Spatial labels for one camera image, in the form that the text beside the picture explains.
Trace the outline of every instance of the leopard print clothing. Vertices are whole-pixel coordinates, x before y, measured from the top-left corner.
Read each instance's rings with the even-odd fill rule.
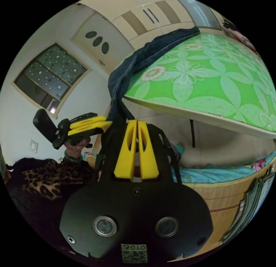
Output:
[[[93,169],[85,161],[80,163],[57,163],[50,160],[44,166],[22,173],[25,184],[21,187],[30,193],[49,200],[61,198],[61,185],[87,184],[92,182]]]

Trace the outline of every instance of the bracelet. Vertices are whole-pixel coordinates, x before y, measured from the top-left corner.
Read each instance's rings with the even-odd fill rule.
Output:
[[[82,156],[79,157],[78,159],[69,157],[67,155],[66,151],[64,152],[64,158],[65,158],[65,160],[67,160],[67,161],[69,161],[71,163],[80,163],[83,160]]]

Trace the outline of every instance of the cabinet door oval cutout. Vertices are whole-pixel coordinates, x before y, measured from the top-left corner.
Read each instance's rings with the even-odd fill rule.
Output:
[[[92,46],[94,46],[94,47],[98,46],[98,45],[102,42],[102,40],[103,40],[103,37],[97,37],[97,38],[94,40]]]
[[[109,51],[109,44],[107,42],[104,42],[102,47],[101,47],[101,51],[103,54],[107,54]]]
[[[96,35],[97,35],[96,31],[90,31],[90,32],[86,33],[85,37],[86,37],[86,39],[91,39],[91,38],[96,37]]]

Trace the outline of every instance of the camera lens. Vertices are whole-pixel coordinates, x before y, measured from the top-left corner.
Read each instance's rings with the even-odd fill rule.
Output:
[[[177,233],[178,228],[178,221],[175,218],[164,217],[157,222],[155,232],[160,237],[171,237]]]
[[[112,236],[117,231],[115,221],[107,216],[99,216],[94,221],[94,230],[97,234],[105,237]]]

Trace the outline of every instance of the light switch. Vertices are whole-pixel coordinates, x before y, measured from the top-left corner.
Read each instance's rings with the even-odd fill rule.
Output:
[[[38,143],[31,140],[31,144],[30,144],[30,150],[37,153],[37,148],[38,148]]]

